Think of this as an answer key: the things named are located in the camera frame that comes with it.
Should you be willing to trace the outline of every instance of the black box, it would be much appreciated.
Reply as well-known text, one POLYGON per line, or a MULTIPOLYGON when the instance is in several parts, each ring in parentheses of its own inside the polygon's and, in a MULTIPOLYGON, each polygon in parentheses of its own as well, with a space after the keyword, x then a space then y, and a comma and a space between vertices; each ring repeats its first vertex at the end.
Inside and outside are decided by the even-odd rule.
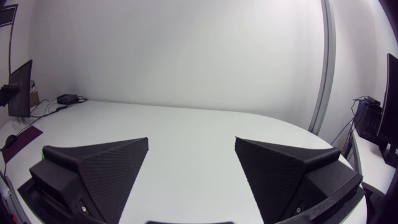
POLYGON ((64 94, 57 97, 57 103, 62 105, 72 105, 79 102, 76 94, 64 94))
POLYGON ((361 101, 354 118, 355 128, 362 138, 385 147, 387 143, 377 136, 382 116, 382 108, 380 102, 372 100, 372 98, 361 101))

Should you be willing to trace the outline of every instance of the monitor stand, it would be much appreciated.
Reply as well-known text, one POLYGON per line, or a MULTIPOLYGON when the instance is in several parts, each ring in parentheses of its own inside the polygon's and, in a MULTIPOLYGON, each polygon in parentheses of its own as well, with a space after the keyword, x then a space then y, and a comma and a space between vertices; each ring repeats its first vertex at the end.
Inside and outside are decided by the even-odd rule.
POLYGON ((381 154, 383 155, 384 162, 394 168, 398 165, 398 155, 396 154, 398 146, 397 145, 390 145, 390 149, 381 149, 381 154))

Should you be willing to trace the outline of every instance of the black mount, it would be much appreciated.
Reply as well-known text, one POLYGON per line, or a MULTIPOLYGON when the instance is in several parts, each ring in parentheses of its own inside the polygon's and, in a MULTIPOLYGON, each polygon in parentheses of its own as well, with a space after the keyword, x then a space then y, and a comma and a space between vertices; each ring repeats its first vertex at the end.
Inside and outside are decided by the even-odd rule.
POLYGON ((397 149, 398 146, 394 144, 391 144, 390 149, 386 149, 385 147, 380 148, 384 162, 394 168, 396 168, 398 165, 398 155, 396 154, 397 149))
POLYGON ((21 90, 18 86, 4 85, 0 89, 0 106, 6 106, 21 90))

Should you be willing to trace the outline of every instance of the computer tower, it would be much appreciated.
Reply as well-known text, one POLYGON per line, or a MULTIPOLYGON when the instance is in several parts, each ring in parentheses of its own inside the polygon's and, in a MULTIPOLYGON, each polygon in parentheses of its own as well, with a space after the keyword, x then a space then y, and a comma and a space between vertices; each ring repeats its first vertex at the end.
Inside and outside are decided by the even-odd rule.
POLYGON ((355 128, 362 138, 378 145, 386 147, 387 142, 377 136, 382 117, 382 108, 380 102, 371 97, 360 101, 354 117, 355 128))

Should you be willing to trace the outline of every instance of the computer mouse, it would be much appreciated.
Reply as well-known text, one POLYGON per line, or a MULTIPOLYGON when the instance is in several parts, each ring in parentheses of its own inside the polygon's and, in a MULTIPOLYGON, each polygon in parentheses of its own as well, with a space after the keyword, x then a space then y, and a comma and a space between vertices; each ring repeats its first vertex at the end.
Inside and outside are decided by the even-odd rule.
POLYGON ((6 144, 4 145, 4 147, 5 148, 9 148, 10 146, 12 146, 12 144, 14 142, 17 141, 17 139, 18 139, 18 137, 16 135, 12 134, 12 135, 8 136, 7 139, 6 139, 6 144))

